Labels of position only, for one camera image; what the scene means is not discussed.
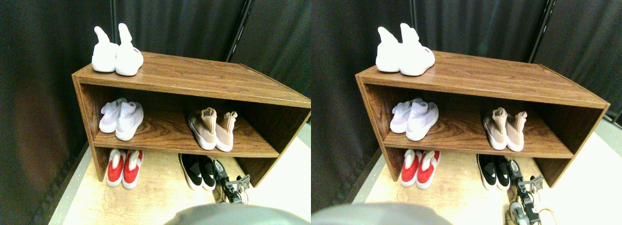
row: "lower shelf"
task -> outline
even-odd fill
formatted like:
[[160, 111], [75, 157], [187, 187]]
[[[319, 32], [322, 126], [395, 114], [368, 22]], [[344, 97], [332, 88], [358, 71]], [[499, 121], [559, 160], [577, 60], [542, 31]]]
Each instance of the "lower shelf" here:
[[535, 112], [527, 112], [523, 134], [525, 147], [520, 152], [495, 150], [490, 146], [479, 112], [440, 110], [438, 121], [425, 138], [411, 141], [406, 134], [389, 132], [385, 147], [455, 151], [473, 154], [528, 156], [537, 158], [572, 158], [573, 154]]
[[278, 152], [243, 118], [238, 116], [233, 129], [233, 150], [223, 152], [202, 149], [194, 138], [182, 112], [146, 110], [142, 124], [129, 141], [119, 140], [115, 133], [98, 131], [93, 145], [133, 150], [158, 150], [207, 156], [276, 158]]

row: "black and white sneaker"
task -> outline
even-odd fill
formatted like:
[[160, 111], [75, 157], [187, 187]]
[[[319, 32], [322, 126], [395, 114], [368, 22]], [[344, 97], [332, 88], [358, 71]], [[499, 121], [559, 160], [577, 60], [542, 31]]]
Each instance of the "black and white sneaker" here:
[[213, 191], [214, 188], [216, 188], [216, 181], [214, 180], [214, 163], [208, 156], [199, 156], [198, 165], [201, 170], [201, 176], [203, 176], [203, 188]]
[[497, 173], [497, 187], [500, 190], [509, 189], [509, 172], [507, 171], [507, 159], [505, 156], [494, 156], [495, 173]]
[[477, 164], [480, 166], [480, 174], [482, 175], [484, 187], [486, 187], [487, 190], [492, 190], [497, 184], [493, 156], [477, 154]]
[[184, 169], [188, 186], [193, 190], [200, 189], [203, 184], [203, 179], [201, 179], [201, 170], [196, 156], [179, 154], [179, 161], [182, 163], [182, 169]]

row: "sneaker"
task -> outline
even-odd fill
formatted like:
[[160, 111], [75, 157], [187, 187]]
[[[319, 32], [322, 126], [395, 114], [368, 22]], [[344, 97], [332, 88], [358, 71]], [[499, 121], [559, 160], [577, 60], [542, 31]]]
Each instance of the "sneaker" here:
[[136, 187], [140, 166], [142, 166], [144, 157], [142, 150], [130, 150], [128, 152], [125, 168], [123, 169], [123, 187], [126, 189], [131, 190]]
[[198, 166], [201, 170], [203, 188], [213, 191], [216, 188], [214, 180], [214, 163], [208, 156], [198, 156]]
[[509, 172], [507, 171], [507, 159], [505, 156], [493, 156], [495, 173], [497, 176], [497, 187], [500, 190], [509, 189]]
[[230, 152], [233, 149], [233, 125], [237, 112], [227, 112], [224, 119], [216, 125], [216, 136], [218, 141], [216, 147], [224, 152]]
[[139, 103], [122, 103], [115, 136], [122, 141], [132, 139], [136, 133], [136, 129], [138, 129], [138, 126], [142, 123], [143, 116], [142, 106], [140, 106]]
[[480, 166], [480, 175], [482, 183], [487, 190], [492, 190], [498, 183], [495, 174], [495, 161], [493, 156], [477, 154], [477, 165]]
[[438, 107], [434, 103], [423, 101], [413, 103], [408, 117], [406, 137], [413, 141], [423, 139], [438, 120]]
[[193, 112], [188, 118], [188, 126], [190, 126], [196, 142], [202, 149], [212, 150], [216, 147], [218, 142], [216, 136], [216, 110], [208, 107], [205, 110]]
[[426, 152], [426, 155], [419, 165], [419, 170], [417, 171], [417, 188], [426, 190], [430, 187], [439, 162], [440, 151], [430, 150]]
[[99, 43], [93, 48], [93, 58], [91, 60], [93, 70], [98, 72], [115, 71], [115, 61], [119, 46], [115, 43], [110, 43], [108, 35], [101, 27], [95, 27], [95, 34], [97, 34]]
[[406, 23], [402, 23], [400, 28], [402, 29], [402, 47], [400, 48], [399, 71], [407, 76], [420, 76], [434, 65], [436, 61], [434, 53], [421, 45], [415, 29], [411, 29]]
[[100, 120], [100, 130], [104, 133], [111, 133], [116, 130], [117, 120], [121, 114], [121, 104], [126, 103], [125, 98], [117, 99], [113, 102], [106, 103], [102, 107], [102, 114], [104, 116]]
[[117, 187], [123, 180], [123, 166], [125, 165], [125, 150], [113, 149], [110, 152], [106, 183], [109, 187]]
[[507, 145], [506, 140], [507, 112], [500, 107], [484, 116], [484, 129], [488, 134], [488, 141], [495, 150], [503, 150]]
[[522, 130], [525, 127], [527, 121], [527, 112], [519, 112], [516, 116], [509, 116], [506, 127], [507, 147], [510, 150], [519, 152], [525, 146], [525, 137], [522, 134]]
[[142, 67], [144, 58], [132, 45], [132, 36], [124, 23], [119, 23], [119, 37], [121, 37], [121, 45], [116, 55], [115, 70], [120, 75], [134, 76]]
[[378, 27], [380, 44], [376, 56], [376, 67], [382, 72], [399, 72], [399, 51], [401, 44], [384, 27]]
[[408, 117], [410, 116], [410, 113], [411, 113], [411, 106], [413, 105], [413, 103], [421, 103], [421, 102], [423, 102], [423, 100], [420, 98], [417, 98], [411, 101], [406, 101], [406, 102], [397, 104], [393, 108], [393, 119], [391, 120], [391, 124], [389, 125], [389, 127], [391, 128], [391, 131], [396, 134], [402, 134], [406, 132], [406, 126], [408, 124], [407, 122]]
[[402, 173], [400, 177], [400, 183], [403, 187], [411, 187], [417, 180], [417, 170], [421, 164], [421, 151], [415, 151], [413, 149], [406, 150], [404, 154], [404, 165], [402, 165]]
[[203, 184], [201, 177], [201, 170], [198, 163], [198, 156], [191, 154], [179, 154], [179, 161], [182, 163], [182, 169], [184, 169], [184, 175], [188, 186], [193, 190], [198, 190]]

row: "beige sneaker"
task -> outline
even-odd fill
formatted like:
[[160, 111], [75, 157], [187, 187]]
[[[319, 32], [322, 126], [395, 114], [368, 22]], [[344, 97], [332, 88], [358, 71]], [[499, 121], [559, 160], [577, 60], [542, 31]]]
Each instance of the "beige sneaker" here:
[[507, 112], [502, 107], [493, 110], [484, 117], [484, 129], [488, 134], [490, 145], [495, 150], [503, 150], [507, 145], [506, 119]]
[[197, 110], [188, 118], [188, 126], [194, 133], [196, 142], [202, 149], [214, 149], [218, 143], [216, 136], [216, 110], [211, 107]]
[[516, 116], [510, 116], [506, 122], [507, 147], [510, 150], [519, 152], [525, 146], [525, 138], [522, 129], [527, 121], [527, 112], [519, 112]]
[[216, 136], [218, 136], [216, 147], [224, 152], [230, 152], [233, 149], [233, 123], [237, 116], [237, 112], [227, 112], [225, 118], [216, 125]]

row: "light wooden floor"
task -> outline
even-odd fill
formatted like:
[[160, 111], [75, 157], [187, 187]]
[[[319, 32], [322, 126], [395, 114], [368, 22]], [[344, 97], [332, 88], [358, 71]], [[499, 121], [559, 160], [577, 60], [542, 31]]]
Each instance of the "light wooden floor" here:
[[[532, 158], [515, 158], [523, 176], [538, 176]], [[597, 134], [592, 134], [564, 176], [551, 189], [540, 190], [536, 208], [549, 207], [563, 225], [619, 223], [622, 201], [622, 158]], [[482, 185], [475, 155], [442, 153], [438, 172], [427, 190], [405, 188], [393, 182], [385, 166], [366, 203], [402, 202], [425, 205], [454, 225], [506, 224], [507, 207], [513, 192], [488, 191]], [[544, 211], [545, 225], [553, 219]]]
[[[183, 209], [215, 203], [210, 191], [188, 187], [177, 154], [144, 152], [138, 185], [126, 190], [99, 182], [89, 165], [65, 225], [163, 224]], [[218, 158], [235, 180], [242, 174], [232, 158]], [[250, 205], [282, 209], [311, 220], [311, 149], [296, 138], [258, 188], [247, 190]]]

